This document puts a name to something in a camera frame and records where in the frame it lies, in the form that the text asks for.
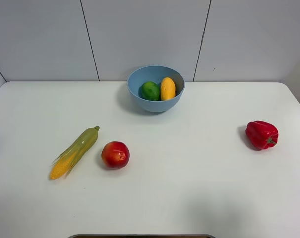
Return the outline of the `green lime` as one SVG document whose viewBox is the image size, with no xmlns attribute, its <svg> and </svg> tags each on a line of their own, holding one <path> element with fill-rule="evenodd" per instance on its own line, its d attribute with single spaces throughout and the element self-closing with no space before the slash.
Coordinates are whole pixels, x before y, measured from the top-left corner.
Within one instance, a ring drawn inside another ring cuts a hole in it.
<svg viewBox="0 0 300 238">
<path fill-rule="evenodd" d="M 141 86 L 141 95 L 145 100 L 158 101 L 160 99 L 160 88 L 156 83 L 147 81 Z"/>
</svg>

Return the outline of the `yellow mango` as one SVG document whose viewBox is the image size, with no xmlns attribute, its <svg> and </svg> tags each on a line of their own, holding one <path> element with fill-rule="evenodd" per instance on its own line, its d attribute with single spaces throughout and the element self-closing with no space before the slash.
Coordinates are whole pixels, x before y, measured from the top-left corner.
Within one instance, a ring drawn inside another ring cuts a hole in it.
<svg viewBox="0 0 300 238">
<path fill-rule="evenodd" d="M 162 101 L 170 100 L 174 98 L 176 95 L 176 86 L 174 81 L 169 78 L 165 77 L 160 86 L 160 97 Z"/>
</svg>

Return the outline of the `red apple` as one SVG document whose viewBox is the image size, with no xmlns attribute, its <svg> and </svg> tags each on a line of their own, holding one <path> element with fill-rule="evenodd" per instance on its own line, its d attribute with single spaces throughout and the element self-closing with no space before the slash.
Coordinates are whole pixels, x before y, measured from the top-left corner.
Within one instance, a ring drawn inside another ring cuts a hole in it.
<svg viewBox="0 0 300 238">
<path fill-rule="evenodd" d="M 101 157 L 107 168 L 121 169 L 128 164 L 130 151 L 123 142 L 112 141 L 104 146 Z"/>
</svg>

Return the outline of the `blue plastic bowl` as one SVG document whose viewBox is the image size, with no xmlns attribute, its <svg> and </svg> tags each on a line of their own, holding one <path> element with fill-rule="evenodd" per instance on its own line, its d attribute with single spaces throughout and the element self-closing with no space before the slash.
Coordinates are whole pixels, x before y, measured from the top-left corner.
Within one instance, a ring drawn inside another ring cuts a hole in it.
<svg viewBox="0 0 300 238">
<path fill-rule="evenodd" d="M 141 93 L 141 86 L 147 82 L 152 81 L 160 86 L 162 80 L 169 77 L 173 80 L 176 86 L 176 95 L 169 100 L 150 101 L 146 100 Z M 131 94 L 132 99 L 142 109 L 152 112 L 161 113 L 172 108 L 181 98 L 185 89 L 184 78 L 175 70 L 158 65 L 150 65 L 137 69 L 127 80 L 127 88 Z"/>
</svg>

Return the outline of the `corn cob with husk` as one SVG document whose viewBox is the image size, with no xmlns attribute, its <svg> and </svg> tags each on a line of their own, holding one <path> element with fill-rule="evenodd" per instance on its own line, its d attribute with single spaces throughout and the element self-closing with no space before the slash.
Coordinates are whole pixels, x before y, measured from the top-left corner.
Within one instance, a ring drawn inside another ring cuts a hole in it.
<svg viewBox="0 0 300 238">
<path fill-rule="evenodd" d="M 49 174 L 50 180 L 68 176 L 84 154 L 95 144 L 98 139 L 100 127 L 86 129 L 63 153 L 53 162 Z"/>
</svg>

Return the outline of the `red bell pepper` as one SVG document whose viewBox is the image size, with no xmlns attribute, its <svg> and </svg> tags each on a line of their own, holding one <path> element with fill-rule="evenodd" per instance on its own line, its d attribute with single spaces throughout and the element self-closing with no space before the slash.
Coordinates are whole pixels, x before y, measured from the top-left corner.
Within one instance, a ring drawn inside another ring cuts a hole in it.
<svg viewBox="0 0 300 238">
<path fill-rule="evenodd" d="M 277 128 L 264 121 L 249 122 L 245 133 L 253 146 L 259 150 L 274 147 L 279 137 Z"/>
</svg>

